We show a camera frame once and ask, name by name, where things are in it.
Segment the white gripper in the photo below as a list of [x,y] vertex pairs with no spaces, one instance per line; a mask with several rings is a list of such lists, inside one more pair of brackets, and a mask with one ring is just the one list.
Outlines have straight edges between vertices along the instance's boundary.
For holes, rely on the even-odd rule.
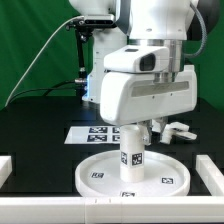
[[109,72],[101,87],[100,115],[112,125],[140,122],[142,139],[151,144],[151,126],[157,119],[163,133],[166,116],[192,111],[197,102],[197,78],[193,65],[185,65],[174,82],[155,83],[153,74]]

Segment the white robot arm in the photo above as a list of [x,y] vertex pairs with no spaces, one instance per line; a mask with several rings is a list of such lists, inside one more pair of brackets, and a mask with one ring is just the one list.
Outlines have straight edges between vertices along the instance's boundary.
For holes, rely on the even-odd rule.
[[183,43],[216,25],[219,0],[69,0],[80,28],[93,30],[93,69],[85,101],[100,106],[102,119],[121,130],[122,144],[168,143],[173,133],[192,137],[189,127],[166,118],[191,111],[197,101],[194,67]]

